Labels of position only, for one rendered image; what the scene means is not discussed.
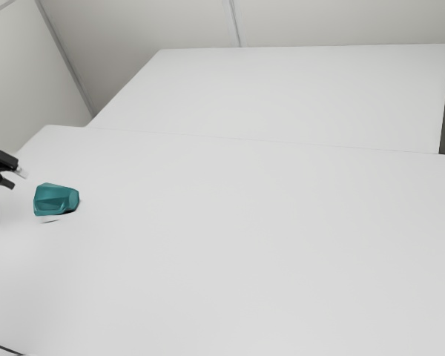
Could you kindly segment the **teal faceted mug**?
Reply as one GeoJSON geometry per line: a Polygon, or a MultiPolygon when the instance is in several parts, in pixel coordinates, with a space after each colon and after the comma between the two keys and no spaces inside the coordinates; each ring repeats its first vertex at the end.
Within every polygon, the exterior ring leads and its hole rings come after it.
{"type": "Polygon", "coordinates": [[[69,214],[79,207],[79,203],[76,189],[46,182],[36,187],[33,213],[37,217],[69,214]]]}

